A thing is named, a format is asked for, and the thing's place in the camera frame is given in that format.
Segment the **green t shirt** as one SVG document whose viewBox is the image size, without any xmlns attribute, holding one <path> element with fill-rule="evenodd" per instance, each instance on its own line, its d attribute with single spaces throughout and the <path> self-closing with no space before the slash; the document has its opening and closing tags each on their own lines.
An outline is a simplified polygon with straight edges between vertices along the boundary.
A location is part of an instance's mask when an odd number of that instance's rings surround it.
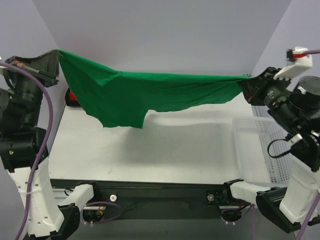
<svg viewBox="0 0 320 240">
<path fill-rule="evenodd" d="M 59 50 L 59 64 L 82 109 L 105 128 L 141 129 L 148 111 L 225 104 L 242 92 L 240 81 L 248 79 L 245 75 L 120 71 L 65 50 Z"/>
</svg>

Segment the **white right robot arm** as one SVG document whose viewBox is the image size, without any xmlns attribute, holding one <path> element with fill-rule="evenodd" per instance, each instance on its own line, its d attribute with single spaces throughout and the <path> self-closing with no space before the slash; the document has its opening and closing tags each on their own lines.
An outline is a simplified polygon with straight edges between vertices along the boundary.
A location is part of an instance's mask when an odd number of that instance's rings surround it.
<svg viewBox="0 0 320 240">
<path fill-rule="evenodd" d="M 221 192 L 227 204 L 244 201 L 286 233 L 302 234 L 307 226 L 320 222 L 320 79 L 301 77 L 288 90 L 291 77 L 268 67 L 260 75 L 239 83 L 245 100 L 265 106 L 287 133 L 286 155 L 292 155 L 292 170 L 286 187 L 262 187 L 242 179 L 227 181 Z"/>
</svg>

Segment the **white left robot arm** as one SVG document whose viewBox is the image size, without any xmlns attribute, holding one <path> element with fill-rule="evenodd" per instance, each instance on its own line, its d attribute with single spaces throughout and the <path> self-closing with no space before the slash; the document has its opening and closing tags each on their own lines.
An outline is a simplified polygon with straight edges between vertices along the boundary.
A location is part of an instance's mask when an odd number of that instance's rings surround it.
<svg viewBox="0 0 320 240">
<path fill-rule="evenodd" d="M 53 109 L 47 88 L 58 83 L 59 52 L 12 56 L 1 62 L 0 73 L 8 85 L 0 91 L 0 158 L 25 208 L 20 228 L 26 240 L 66 240 L 78 229 L 81 210 L 97 205 L 101 193 L 85 181 L 61 203 L 54 197 L 47 148 L 53 120 L 45 129 L 38 120 L 43 99 Z"/>
</svg>

